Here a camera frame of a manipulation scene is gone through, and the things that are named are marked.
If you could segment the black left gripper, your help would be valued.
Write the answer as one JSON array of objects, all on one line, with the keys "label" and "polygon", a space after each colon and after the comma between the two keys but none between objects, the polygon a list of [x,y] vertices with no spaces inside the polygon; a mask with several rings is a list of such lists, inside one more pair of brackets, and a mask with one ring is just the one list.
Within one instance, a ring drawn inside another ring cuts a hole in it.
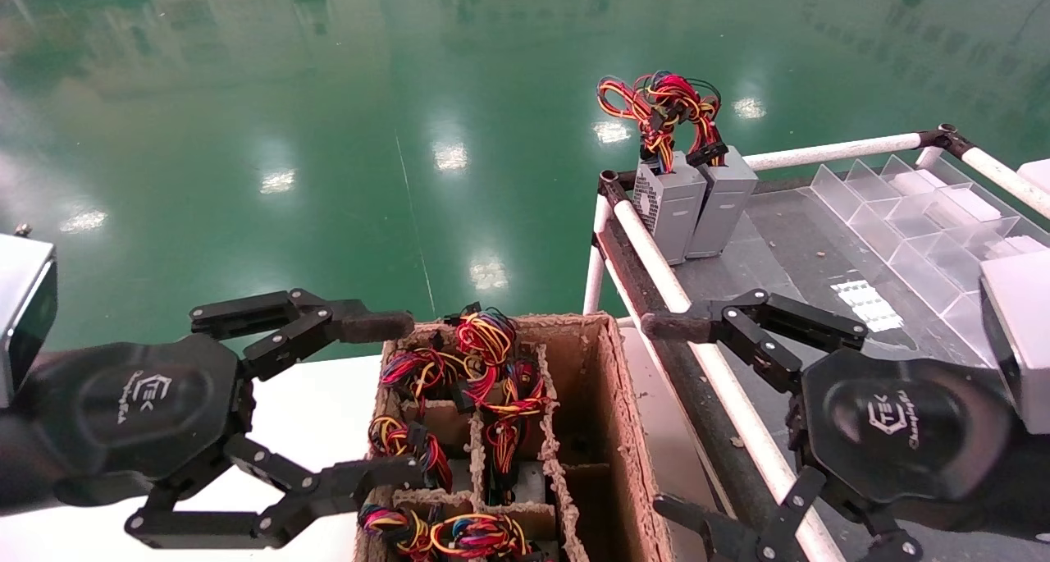
[{"label": "black left gripper", "polygon": [[[38,357],[24,382],[26,506],[113,505],[149,492],[125,524],[144,546],[279,550],[318,519],[359,512],[378,487],[424,487],[413,456],[311,472],[237,435],[250,430],[255,405],[248,378],[270,380],[330,344],[405,338],[415,330],[410,312],[278,290],[198,305],[190,330],[196,334],[172,344]],[[242,365],[215,341],[252,335],[260,339],[244,349]],[[233,466],[281,498],[262,513],[176,509]]]}]

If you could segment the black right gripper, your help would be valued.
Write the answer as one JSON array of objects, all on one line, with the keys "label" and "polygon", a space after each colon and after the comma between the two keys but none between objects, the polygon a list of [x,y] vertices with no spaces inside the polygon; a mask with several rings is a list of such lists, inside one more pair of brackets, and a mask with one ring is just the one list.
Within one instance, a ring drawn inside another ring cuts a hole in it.
[{"label": "black right gripper", "polygon": [[[640,329],[652,339],[723,344],[774,390],[801,390],[811,457],[833,476],[802,469],[759,530],[657,495],[654,512],[701,536],[709,561],[788,561],[804,517],[836,480],[878,505],[964,500],[995,469],[1018,424],[993,371],[863,355],[856,350],[866,324],[768,290],[646,313]],[[801,359],[776,335],[832,353],[801,374]],[[923,559],[918,540],[889,514],[859,517],[872,535],[862,561]]]}]

